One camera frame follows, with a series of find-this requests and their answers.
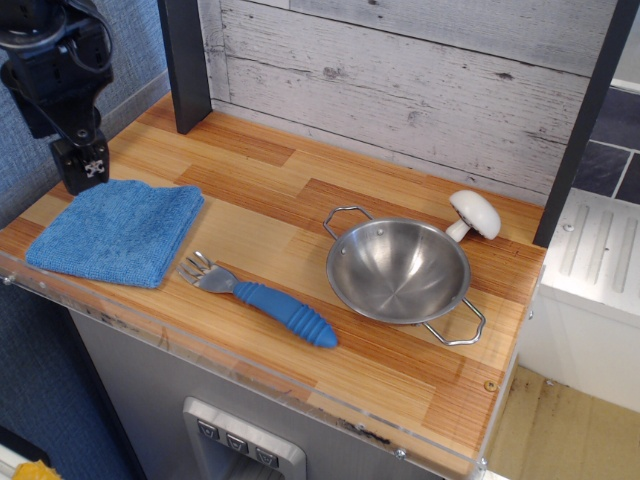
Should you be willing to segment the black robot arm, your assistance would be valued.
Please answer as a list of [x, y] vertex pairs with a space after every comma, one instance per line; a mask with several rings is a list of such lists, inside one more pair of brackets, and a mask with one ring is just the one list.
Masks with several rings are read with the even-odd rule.
[[91, 1], [4, 1], [1, 80], [32, 136], [50, 144], [67, 191], [109, 179], [96, 100], [113, 81], [111, 28]]

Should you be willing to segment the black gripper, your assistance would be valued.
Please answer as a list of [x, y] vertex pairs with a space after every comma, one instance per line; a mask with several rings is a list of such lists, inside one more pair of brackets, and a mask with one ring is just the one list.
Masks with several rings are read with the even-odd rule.
[[1, 30], [1, 79], [31, 134], [50, 144], [67, 191], [109, 181], [109, 149], [98, 137], [99, 93], [113, 80], [111, 32], [99, 19], [54, 19], [41, 29]]

